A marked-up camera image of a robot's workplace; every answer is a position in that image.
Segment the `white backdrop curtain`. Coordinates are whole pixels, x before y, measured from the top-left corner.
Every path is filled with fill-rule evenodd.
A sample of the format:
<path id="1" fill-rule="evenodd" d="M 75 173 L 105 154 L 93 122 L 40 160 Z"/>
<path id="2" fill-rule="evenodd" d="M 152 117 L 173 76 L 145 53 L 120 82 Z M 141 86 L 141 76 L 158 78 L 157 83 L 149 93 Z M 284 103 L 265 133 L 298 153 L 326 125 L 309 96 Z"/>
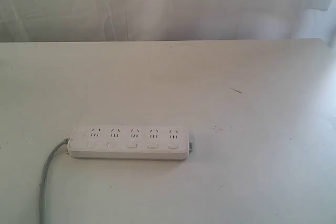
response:
<path id="1" fill-rule="evenodd" d="M 1 41 L 320 38 L 335 0 L 1 0 Z"/>

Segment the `white five-outlet power strip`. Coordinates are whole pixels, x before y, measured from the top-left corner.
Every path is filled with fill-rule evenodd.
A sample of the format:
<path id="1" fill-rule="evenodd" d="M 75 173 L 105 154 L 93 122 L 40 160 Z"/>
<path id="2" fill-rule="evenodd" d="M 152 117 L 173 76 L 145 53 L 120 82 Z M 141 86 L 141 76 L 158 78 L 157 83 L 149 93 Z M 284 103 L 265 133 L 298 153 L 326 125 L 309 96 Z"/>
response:
<path id="1" fill-rule="evenodd" d="M 90 125 L 76 127 L 67 143 L 74 158 L 183 161 L 193 146 L 183 127 Z"/>

